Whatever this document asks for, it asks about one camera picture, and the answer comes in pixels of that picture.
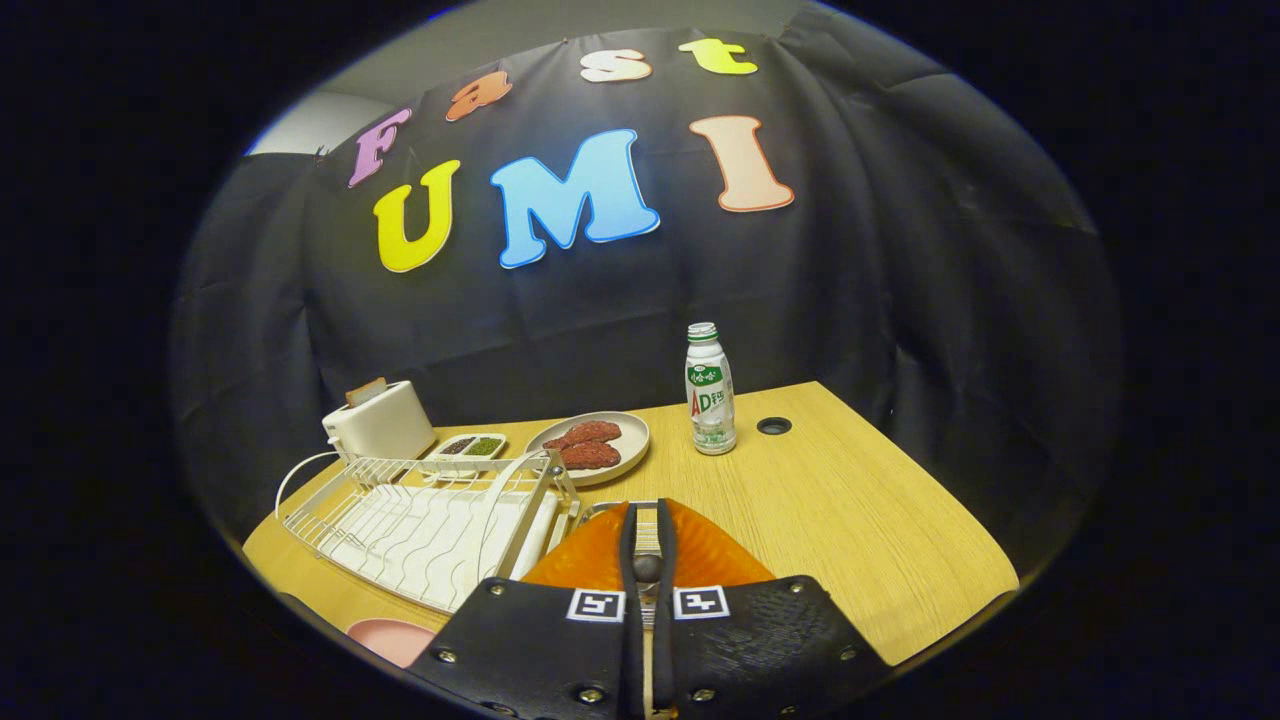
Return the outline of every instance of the plastic bottle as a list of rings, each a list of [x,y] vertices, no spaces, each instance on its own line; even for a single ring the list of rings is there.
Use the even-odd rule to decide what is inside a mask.
[[[718,338],[716,323],[689,325],[685,398],[694,424],[694,447],[704,455],[723,455],[737,445],[733,377]]]

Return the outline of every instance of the letter m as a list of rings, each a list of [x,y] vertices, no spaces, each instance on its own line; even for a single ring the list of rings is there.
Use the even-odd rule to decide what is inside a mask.
[[[577,149],[568,177],[561,181],[538,161],[522,158],[498,169],[489,182],[502,190],[507,217],[507,249],[498,261],[508,270],[536,263],[547,254],[547,242],[534,234],[534,218],[556,245],[573,246],[582,204],[591,200],[586,237],[609,242],[644,234],[658,227],[658,213],[640,197],[631,165],[634,129],[594,135]]]

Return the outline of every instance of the table surface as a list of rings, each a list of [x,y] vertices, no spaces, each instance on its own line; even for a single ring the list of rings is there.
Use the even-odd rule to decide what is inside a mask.
[[[721,456],[694,450],[682,404],[634,410],[649,424],[649,452],[621,478],[580,489],[584,507],[659,497],[692,507],[776,575],[814,577],[890,665],[1018,589],[1009,557],[973,515],[822,384],[745,393],[735,405],[737,447]],[[755,424],[768,416],[794,427],[764,436]],[[499,457],[516,457],[557,420],[436,428],[436,436],[503,433]],[[302,486],[282,503],[282,516],[340,468],[334,462]],[[366,618],[431,629],[448,620],[316,557],[274,514],[244,553],[275,589],[342,630]]]

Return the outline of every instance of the dish rack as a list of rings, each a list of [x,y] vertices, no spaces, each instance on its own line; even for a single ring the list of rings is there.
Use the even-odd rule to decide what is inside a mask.
[[[515,460],[387,460],[346,466],[280,518],[316,556],[399,597],[453,612],[484,578],[520,579],[584,520],[556,450]]]

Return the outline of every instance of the steak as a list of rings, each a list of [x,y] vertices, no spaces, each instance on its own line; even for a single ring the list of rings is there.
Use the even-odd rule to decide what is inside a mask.
[[[608,442],[622,437],[622,428],[617,423],[603,420],[588,420],[568,429],[563,436],[543,443],[545,448],[566,450],[584,442]]]
[[[598,470],[612,468],[622,461],[622,455],[612,445],[599,441],[580,442],[561,451],[564,466],[570,470]]]

